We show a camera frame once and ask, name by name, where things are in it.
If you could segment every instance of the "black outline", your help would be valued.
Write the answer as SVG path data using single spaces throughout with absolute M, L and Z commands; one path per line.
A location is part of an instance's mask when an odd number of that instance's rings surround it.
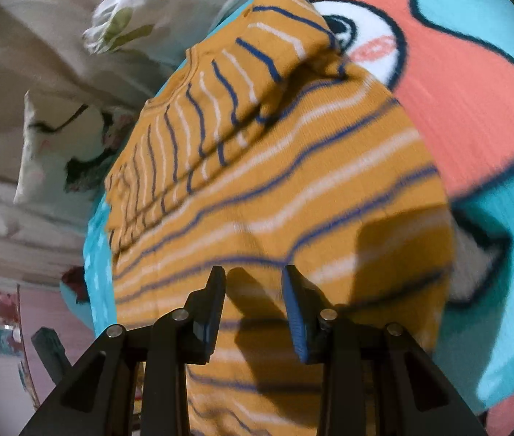
M 398 23 L 392 19 L 392 17 L 386 13 L 384 10 L 377 8 L 376 6 L 372 6 L 369 3 L 366 3 L 365 1 L 361 0 L 313 0 L 313 3 L 317 3 L 318 1 L 339 1 L 341 3 L 352 3 L 357 6 L 361 6 L 363 8 L 368 9 L 369 11 L 373 12 L 378 17 L 382 18 L 384 21 L 386 21 L 386 24 L 390 26 L 390 29 L 394 33 L 394 37 L 396 37 L 396 48 L 398 49 L 399 56 L 398 60 L 396 61 L 396 67 L 394 68 L 394 72 L 392 73 L 392 76 L 390 77 L 390 80 L 388 81 L 388 84 L 386 85 L 390 91 L 394 90 L 394 88 L 398 85 L 398 81 L 400 80 L 400 76 L 403 74 L 404 66 L 406 65 L 406 56 L 407 56 L 407 43 L 406 43 L 406 37 L 404 37 L 404 32 L 398 26 Z
M 484 49 L 487 49 L 488 51 L 494 52 L 495 54 L 503 57 L 507 62 L 514 65 L 514 57 L 503 51 L 502 49 L 499 49 L 497 46 L 492 45 L 490 42 L 484 41 L 482 39 L 478 39 L 477 37 L 468 36 L 463 33 L 459 33 L 457 31 L 453 31 L 451 29 L 445 28 L 443 26 L 439 26 L 438 24 L 433 23 L 432 21 L 428 20 L 418 8 L 418 0 L 408 0 L 407 2 L 410 14 L 416 18 L 420 23 L 425 25 L 427 28 L 434 29 L 436 31 L 448 34 L 450 36 L 454 36 L 458 39 L 466 40 L 468 42 L 473 42 Z M 473 185 L 469 190 L 466 192 L 452 198 L 452 202 L 458 202 L 465 199 L 473 198 L 474 196 L 480 195 L 487 190 L 493 189 L 494 187 L 500 185 L 503 183 L 506 179 L 511 178 L 514 176 L 514 160 L 505 167 L 501 172 L 491 175 L 487 179 L 483 179 L 480 184 Z
M 475 292 L 467 300 L 449 300 L 447 307 L 452 308 L 469 308 L 472 305 L 479 302 L 479 300 L 486 294 L 487 290 L 496 281 L 499 271 L 505 265 L 511 247 L 513 245 L 513 238 L 505 231 L 504 234 L 492 237 L 487 231 L 485 231 L 479 224 L 477 224 L 472 218 L 470 218 L 461 209 L 453 209 L 453 218 L 463 231 L 470 234 L 477 245 L 484 251 L 488 251 L 492 247 L 499 248 L 499 255 L 493 259 L 490 267 L 486 270 L 485 277 L 481 284 L 476 288 Z

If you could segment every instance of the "silver rivet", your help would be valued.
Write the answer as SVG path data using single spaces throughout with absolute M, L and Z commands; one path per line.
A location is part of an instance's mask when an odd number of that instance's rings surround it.
M 120 336 L 124 332 L 124 328 L 122 328 L 119 324 L 113 324 L 108 329 L 106 329 L 106 334 L 110 338 L 116 338 Z
M 337 311 L 331 308 L 324 308 L 320 311 L 320 317 L 325 322 L 333 322 L 333 320 L 337 318 Z
M 188 318 L 188 311 L 186 311 L 184 308 L 179 308 L 178 310 L 174 310 L 172 312 L 172 319 L 175 322 L 183 322 L 187 318 Z
M 398 323 L 390 323 L 386 327 L 386 330 L 392 336 L 402 336 L 402 333 L 404 333 L 404 328 L 400 324 L 398 324 Z

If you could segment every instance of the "cartoon eye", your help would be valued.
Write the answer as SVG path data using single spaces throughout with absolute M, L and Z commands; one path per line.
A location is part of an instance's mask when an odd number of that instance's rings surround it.
M 394 20 L 362 1 L 316 0 L 313 5 L 349 58 L 392 89 L 401 72 L 406 47 Z

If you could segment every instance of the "bed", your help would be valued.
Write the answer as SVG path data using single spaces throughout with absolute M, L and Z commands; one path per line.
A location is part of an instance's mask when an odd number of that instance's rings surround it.
M 455 148 L 465 156 L 469 141 L 453 130 L 453 120 L 491 123 L 506 110 L 514 116 L 514 6 L 509 0 L 312 1 L 320 13 L 333 16 L 332 30 L 350 57 L 390 88 L 416 123 L 448 126 Z M 364 46 L 374 36 L 383 45 Z M 483 75 L 471 78 L 473 68 Z M 426 103 L 413 96 L 424 86 L 436 93 Z M 433 355 L 476 413 L 514 394 L 514 140 L 499 133 L 493 142 L 501 146 L 492 159 L 496 168 L 448 187 L 458 264 Z M 429 147 L 443 149 L 436 142 Z M 100 195 L 83 247 L 95 335 L 117 321 L 108 215 Z

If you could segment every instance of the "pillow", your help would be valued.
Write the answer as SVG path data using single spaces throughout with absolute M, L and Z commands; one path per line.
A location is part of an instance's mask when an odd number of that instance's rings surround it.
M 101 110 L 80 101 L 29 91 L 18 205 L 85 229 L 92 202 L 135 123 L 129 110 Z
M 91 53 L 139 51 L 168 77 L 184 51 L 246 0 L 104 0 L 84 33 Z

